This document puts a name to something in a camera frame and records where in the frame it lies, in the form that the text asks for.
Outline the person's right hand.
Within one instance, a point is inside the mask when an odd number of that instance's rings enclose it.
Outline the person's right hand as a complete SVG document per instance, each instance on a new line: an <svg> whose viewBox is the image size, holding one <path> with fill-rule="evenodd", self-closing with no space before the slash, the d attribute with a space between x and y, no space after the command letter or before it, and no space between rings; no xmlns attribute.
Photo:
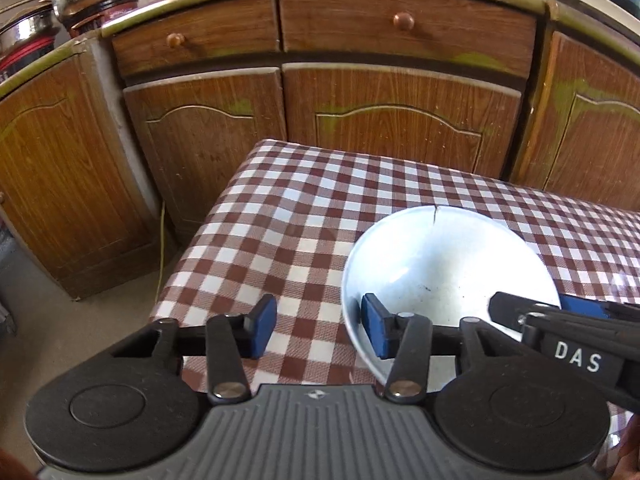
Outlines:
<svg viewBox="0 0 640 480"><path fill-rule="evenodd" d="M611 480L639 480L640 418L634 414L623 434Z"/></svg>

